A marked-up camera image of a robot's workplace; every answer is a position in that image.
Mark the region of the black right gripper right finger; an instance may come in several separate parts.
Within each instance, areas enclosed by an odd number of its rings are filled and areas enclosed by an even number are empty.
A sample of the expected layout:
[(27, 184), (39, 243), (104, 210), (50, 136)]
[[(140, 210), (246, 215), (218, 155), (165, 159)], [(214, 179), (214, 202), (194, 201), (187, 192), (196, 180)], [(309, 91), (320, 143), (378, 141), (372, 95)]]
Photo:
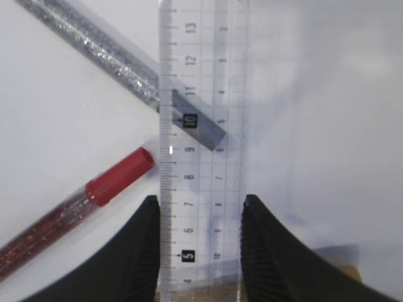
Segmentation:
[(248, 301), (391, 301), (315, 254), (255, 194), (242, 211), (241, 267)]

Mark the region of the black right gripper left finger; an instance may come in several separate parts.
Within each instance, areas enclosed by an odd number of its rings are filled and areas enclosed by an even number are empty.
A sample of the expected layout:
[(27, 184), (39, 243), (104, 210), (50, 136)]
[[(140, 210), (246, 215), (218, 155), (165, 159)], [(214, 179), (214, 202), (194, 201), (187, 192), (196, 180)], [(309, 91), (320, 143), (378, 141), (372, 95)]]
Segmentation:
[(161, 263), (161, 214), (148, 195), (118, 233), (63, 278), (27, 302), (155, 301)]

